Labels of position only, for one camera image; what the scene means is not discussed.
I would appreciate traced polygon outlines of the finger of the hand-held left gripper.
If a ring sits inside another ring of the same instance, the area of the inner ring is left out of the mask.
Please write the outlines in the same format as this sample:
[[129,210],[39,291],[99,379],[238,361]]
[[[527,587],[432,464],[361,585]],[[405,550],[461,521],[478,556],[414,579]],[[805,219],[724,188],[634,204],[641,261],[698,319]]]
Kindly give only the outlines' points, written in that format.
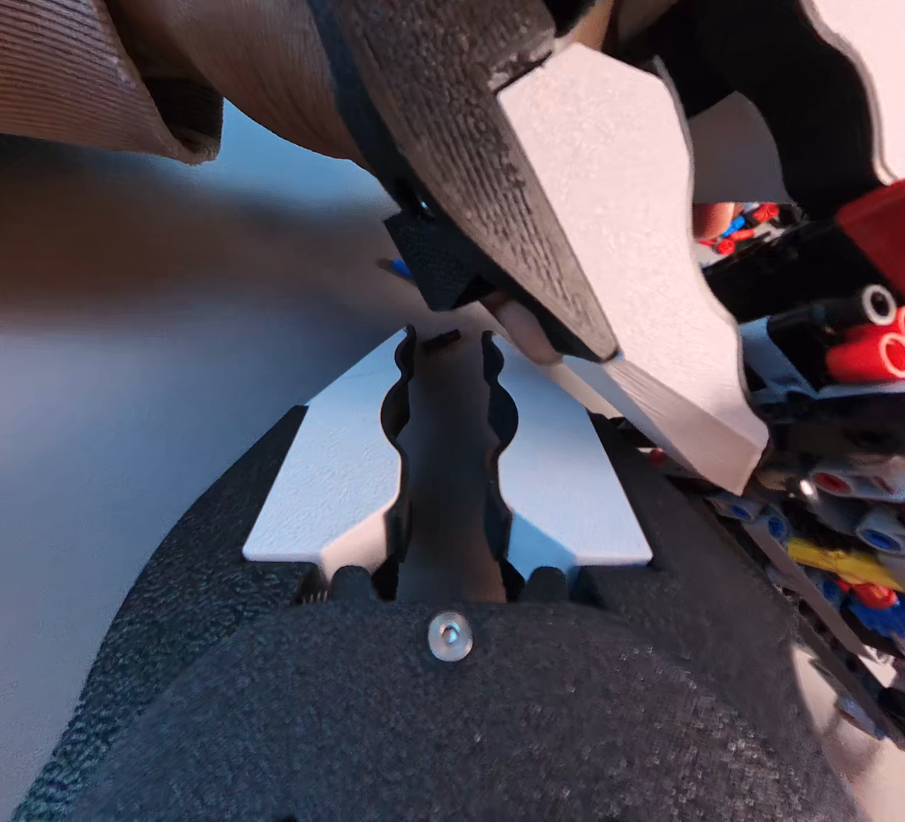
[[566,364],[676,461],[741,495],[768,431],[738,326],[696,259],[673,88],[574,43],[497,98],[616,340],[600,363]]
[[904,0],[636,0],[687,118],[698,202],[817,217],[903,182]]

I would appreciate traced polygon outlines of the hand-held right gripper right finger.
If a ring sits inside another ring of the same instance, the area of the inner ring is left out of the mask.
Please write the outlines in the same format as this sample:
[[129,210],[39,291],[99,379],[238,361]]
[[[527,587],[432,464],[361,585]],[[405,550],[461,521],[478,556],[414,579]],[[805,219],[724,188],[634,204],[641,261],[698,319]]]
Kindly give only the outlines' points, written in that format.
[[644,567],[652,559],[591,416],[501,335],[481,334],[495,446],[484,533],[508,602],[551,568],[568,594],[585,567]]

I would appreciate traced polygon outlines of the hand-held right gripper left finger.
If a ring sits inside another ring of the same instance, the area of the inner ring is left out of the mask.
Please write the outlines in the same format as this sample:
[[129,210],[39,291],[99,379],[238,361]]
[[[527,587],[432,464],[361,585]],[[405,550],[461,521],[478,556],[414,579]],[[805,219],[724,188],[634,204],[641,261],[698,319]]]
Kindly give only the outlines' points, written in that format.
[[307,564],[331,588],[360,567],[379,600],[397,598],[411,539],[410,459],[416,331],[398,330],[305,406],[243,545],[254,563]]

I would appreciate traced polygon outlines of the person's left forearm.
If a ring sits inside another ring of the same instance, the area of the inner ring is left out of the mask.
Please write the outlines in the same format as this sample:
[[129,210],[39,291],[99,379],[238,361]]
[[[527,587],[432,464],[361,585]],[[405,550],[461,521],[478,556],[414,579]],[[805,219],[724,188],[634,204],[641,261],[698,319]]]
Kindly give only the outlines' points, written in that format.
[[1,131],[200,164],[219,153],[222,98],[144,78],[105,0],[1,0]]

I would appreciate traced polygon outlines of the lego car model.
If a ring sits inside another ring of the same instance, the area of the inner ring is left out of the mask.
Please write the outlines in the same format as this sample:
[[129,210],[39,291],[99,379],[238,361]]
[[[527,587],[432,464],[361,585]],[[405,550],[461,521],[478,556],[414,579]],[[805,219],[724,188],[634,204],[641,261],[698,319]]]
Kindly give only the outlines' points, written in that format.
[[706,280],[740,323],[769,440],[741,496],[638,451],[752,551],[792,603],[836,708],[903,749],[903,182],[806,218]]

